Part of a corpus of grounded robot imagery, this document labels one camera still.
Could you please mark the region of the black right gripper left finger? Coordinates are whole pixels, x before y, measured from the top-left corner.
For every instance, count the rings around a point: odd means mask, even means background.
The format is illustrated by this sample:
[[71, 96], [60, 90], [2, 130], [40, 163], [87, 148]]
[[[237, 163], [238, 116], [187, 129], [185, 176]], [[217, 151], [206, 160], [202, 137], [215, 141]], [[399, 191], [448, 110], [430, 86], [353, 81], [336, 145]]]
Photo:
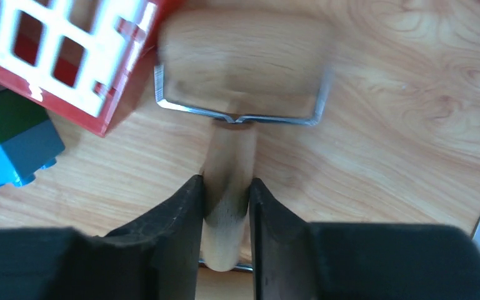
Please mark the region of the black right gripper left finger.
[[73, 227], [0, 229], [0, 299], [194, 299], [204, 184], [105, 236]]

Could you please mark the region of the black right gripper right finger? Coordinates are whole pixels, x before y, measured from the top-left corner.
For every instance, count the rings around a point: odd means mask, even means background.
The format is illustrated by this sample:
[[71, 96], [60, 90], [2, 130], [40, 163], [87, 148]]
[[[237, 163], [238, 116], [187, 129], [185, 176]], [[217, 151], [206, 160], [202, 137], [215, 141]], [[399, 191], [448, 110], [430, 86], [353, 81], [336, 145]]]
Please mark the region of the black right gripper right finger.
[[249, 190], [256, 299], [480, 299], [480, 251], [437, 224], [307, 222]]

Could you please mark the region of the wooden dough roller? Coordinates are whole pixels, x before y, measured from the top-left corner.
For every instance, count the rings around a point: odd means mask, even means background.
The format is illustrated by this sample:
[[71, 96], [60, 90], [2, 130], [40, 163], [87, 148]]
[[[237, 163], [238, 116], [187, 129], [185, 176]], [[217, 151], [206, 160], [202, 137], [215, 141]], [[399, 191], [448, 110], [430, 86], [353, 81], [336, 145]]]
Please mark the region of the wooden dough roller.
[[[201, 167], [204, 223], [201, 256], [209, 269], [232, 270], [240, 256], [254, 177], [258, 124], [313, 126], [322, 118], [333, 81], [331, 28], [298, 14], [195, 9], [170, 17], [159, 34], [154, 68], [159, 106], [212, 119]], [[315, 98], [309, 117], [277, 116], [184, 104], [187, 92], [209, 102], [242, 96]]]

